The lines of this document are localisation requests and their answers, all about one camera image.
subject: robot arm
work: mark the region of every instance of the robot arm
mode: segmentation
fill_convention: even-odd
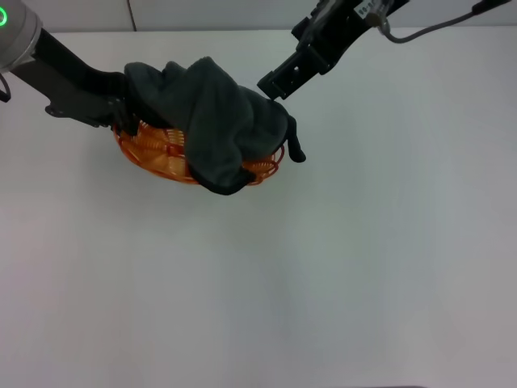
[[[42,28],[20,0],[3,0],[0,11],[0,72],[10,71],[50,100],[45,111],[94,127],[116,124],[137,132],[122,73],[89,67]]]
[[[458,19],[429,27],[413,36],[391,35],[388,15],[409,0],[320,0],[310,18],[292,30],[299,43],[296,52],[258,87],[270,98],[286,99],[316,74],[331,71],[347,49],[369,28],[395,43],[405,43],[489,11],[510,0],[482,0]],[[132,101],[122,73],[92,69],[42,28],[40,18],[21,0],[3,0],[0,6],[0,73],[10,71],[50,100],[46,112],[85,124],[113,126],[134,135],[141,107]],[[0,100],[7,101],[6,93]]]

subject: green indicator light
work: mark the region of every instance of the green indicator light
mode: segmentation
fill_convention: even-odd
[[[3,8],[0,7],[0,27],[4,26],[7,23],[7,12]]]

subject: label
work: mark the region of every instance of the label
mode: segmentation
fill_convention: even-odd
[[[366,19],[366,15],[370,13],[370,10],[375,5],[375,0],[364,0],[361,2],[354,11],[361,19]]]

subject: orange wire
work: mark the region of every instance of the orange wire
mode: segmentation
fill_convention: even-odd
[[[181,131],[177,129],[159,130],[141,121],[138,128],[138,134],[135,137],[130,137],[126,133],[121,133],[119,136],[115,125],[113,125],[113,136],[125,157],[140,168],[165,179],[187,184],[198,184],[197,181],[191,177],[188,171],[184,149],[186,138],[184,133]],[[150,167],[149,164],[153,160],[151,162],[148,160],[144,166],[142,159],[145,158],[146,151],[151,153],[163,152],[162,156],[166,155],[169,170],[162,171],[158,170],[156,167]],[[254,172],[256,175],[256,180],[250,183],[250,186],[259,185],[264,180],[273,176],[279,170],[280,162],[284,159],[284,155],[285,148],[282,145],[276,154],[273,154],[268,158],[254,162],[244,162],[242,166],[248,171]],[[159,154],[158,156],[155,155],[154,162],[156,162],[156,159],[160,156],[161,155]],[[171,165],[183,166],[183,174],[180,175],[177,171],[171,171]]]

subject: gray cable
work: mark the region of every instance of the gray cable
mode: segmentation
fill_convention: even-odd
[[[388,38],[388,40],[392,41],[393,43],[404,44],[404,43],[411,42],[412,40],[415,40],[415,39],[419,38],[420,36],[424,36],[430,32],[434,32],[437,30],[441,30],[442,28],[451,27],[455,24],[462,23],[465,20],[469,20],[470,18],[473,18],[474,16],[475,16],[475,14],[473,14],[472,12],[469,12],[466,15],[460,16],[459,18],[455,18],[453,20],[449,20],[448,22],[443,22],[440,24],[436,24],[435,26],[424,28],[423,30],[416,32],[413,35],[409,35],[405,38],[397,38],[396,36],[391,35],[391,27],[389,26],[388,21],[386,21],[386,23],[382,27],[379,27],[379,30],[382,33],[382,35],[386,36],[386,38]]]
[[[135,24],[135,18],[132,15],[131,0],[126,0],[126,3],[128,4],[129,16],[131,17],[132,30],[136,32],[137,25]]]

